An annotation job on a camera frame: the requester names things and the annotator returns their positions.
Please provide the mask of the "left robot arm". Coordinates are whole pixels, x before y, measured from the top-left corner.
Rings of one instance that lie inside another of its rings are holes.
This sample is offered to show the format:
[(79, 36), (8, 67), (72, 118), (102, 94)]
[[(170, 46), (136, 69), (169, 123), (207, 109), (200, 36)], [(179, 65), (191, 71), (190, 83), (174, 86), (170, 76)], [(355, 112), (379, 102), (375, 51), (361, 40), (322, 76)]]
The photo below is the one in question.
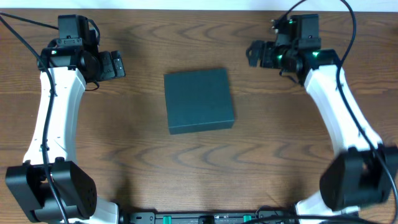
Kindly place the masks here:
[(100, 52), (100, 30), (85, 16), (58, 17), (59, 36), (35, 53), (41, 96), (22, 164), (5, 183), (32, 223), (128, 223), (118, 204), (98, 197), (94, 180), (76, 159), (76, 127), (87, 84), (122, 78), (118, 51)]

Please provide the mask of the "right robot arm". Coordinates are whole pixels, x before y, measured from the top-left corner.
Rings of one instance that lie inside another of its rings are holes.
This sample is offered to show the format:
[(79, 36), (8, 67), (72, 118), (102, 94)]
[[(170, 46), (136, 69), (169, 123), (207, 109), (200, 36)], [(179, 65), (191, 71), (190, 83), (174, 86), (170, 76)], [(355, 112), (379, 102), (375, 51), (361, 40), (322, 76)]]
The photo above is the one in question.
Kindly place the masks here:
[(304, 87), (321, 114), (335, 155), (318, 192), (297, 202), (289, 220), (357, 222), (360, 209), (397, 194), (397, 147), (385, 145), (367, 122), (337, 53), (321, 47), (317, 14), (282, 16), (272, 26), (276, 40), (254, 41), (246, 51), (248, 62), (287, 73)]

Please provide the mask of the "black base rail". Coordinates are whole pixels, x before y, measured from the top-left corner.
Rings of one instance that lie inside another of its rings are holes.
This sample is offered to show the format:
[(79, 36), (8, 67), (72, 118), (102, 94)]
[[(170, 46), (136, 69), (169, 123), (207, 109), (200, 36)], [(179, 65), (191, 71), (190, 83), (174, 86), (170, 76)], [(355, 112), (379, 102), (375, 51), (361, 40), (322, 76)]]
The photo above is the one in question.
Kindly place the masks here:
[(268, 218), (267, 223), (340, 223), (339, 220), (296, 220), (282, 219), (282, 216), (293, 216), (295, 212), (263, 206), (256, 211), (218, 211), (218, 212), (166, 212), (155, 210), (126, 213), (119, 215), (123, 224), (223, 224), (245, 223), (258, 218)]

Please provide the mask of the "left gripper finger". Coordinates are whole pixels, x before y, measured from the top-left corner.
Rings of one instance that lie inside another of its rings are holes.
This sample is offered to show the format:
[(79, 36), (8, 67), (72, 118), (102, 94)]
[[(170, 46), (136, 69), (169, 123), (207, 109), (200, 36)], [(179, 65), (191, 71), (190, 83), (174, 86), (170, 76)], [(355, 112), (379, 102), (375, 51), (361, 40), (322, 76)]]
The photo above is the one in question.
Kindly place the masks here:
[(111, 53), (108, 51), (100, 52), (99, 57), (101, 60), (102, 72), (98, 80), (102, 82), (114, 79), (116, 77), (116, 74), (114, 71), (113, 59)]
[(122, 78), (126, 76), (126, 72), (124, 70), (123, 61), (121, 58), (121, 53), (118, 50), (111, 52), (112, 60), (113, 60), (113, 67), (114, 67), (114, 74), (115, 78)]

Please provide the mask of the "dark green box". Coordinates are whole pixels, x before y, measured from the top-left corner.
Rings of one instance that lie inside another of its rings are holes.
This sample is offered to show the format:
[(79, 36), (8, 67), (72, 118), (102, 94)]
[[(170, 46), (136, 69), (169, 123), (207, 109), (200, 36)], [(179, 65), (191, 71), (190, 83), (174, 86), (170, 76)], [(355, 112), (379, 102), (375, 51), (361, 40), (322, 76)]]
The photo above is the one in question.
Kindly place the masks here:
[(164, 75), (170, 134), (229, 129), (235, 122), (225, 68)]

